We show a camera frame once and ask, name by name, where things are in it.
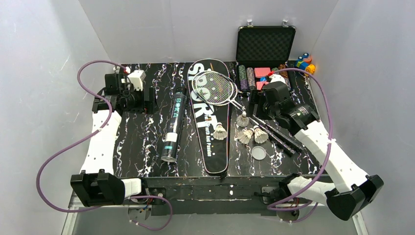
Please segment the white shuttlecock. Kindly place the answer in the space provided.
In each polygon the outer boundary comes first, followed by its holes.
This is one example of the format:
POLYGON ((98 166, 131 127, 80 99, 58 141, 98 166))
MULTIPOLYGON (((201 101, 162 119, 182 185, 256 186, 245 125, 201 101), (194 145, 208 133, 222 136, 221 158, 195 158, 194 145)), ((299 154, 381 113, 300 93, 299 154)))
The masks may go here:
POLYGON ((212 136, 215 140, 224 140, 227 137, 227 131, 221 122, 217 123, 212 136))
POLYGON ((242 144, 248 144, 253 135, 254 135, 254 129, 250 128, 250 129, 247 129, 247 130, 244 130, 244 131, 240 131, 237 135, 237 139, 242 144))
POLYGON ((236 124, 240 127, 247 127, 250 123, 249 118, 247 117, 247 113, 245 111, 242 112, 237 118, 236 118, 236 124))
POLYGON ((254 141, 262 144, 268 140, 268 134, 258 125, 254 126, 254 141))

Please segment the black shuttlecock tube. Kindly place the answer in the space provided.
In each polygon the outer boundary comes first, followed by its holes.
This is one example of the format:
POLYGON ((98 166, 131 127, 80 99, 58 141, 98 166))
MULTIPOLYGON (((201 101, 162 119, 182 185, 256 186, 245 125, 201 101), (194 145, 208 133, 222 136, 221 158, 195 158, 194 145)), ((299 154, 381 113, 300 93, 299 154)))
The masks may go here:
POLYGON ((173 96, 171 117, 166 129, 161 159, 164 162, 175 163, 183 127, 184 112, 187 104, 188 90, 177 88, 173 96))

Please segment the clear round tube lid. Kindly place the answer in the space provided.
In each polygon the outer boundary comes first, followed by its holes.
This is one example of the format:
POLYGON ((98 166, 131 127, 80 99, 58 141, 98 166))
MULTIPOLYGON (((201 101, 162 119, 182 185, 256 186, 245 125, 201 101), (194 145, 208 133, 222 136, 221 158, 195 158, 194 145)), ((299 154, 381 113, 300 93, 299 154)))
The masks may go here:
POLYGON ((266 157, 266 150, 261 146, 255 146, 251 149, 251 155, 255 160, 261 161, 266 157))

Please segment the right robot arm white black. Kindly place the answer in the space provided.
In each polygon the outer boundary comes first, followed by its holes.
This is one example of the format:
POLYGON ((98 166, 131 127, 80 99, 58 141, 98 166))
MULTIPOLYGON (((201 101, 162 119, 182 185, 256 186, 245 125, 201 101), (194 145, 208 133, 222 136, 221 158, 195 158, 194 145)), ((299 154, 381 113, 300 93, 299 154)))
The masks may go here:
POLYGON ((370 204, 383 187, 380 176, 368 175, 339 147, 313 108, 291 99, 284 82, 252 90, 247 115, 278 122, 309 150, 332 180, 324 183, 318 177, 305 178, 293 173, 281 180, 277 189, 262 194, 273 200, 269 209, 299 197, 325 205, 336 217, 347 221, 370 204))

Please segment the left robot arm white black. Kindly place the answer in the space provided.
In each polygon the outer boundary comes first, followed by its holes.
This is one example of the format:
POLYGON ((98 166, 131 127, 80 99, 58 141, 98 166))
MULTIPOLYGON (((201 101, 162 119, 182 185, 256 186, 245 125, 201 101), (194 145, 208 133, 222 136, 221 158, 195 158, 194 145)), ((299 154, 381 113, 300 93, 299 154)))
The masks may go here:
POLYGON ((70 185, 85 207, 120 205, 142 192, 141 179, 120 179, 114 175, 113 157, 117 132, 125 112, 153 114, 158 110, 155 89, 145 99, 146 73, 105 75, 105 87, 92 104, 92 132, 87 156, 80 173, 71 176, 70 185))

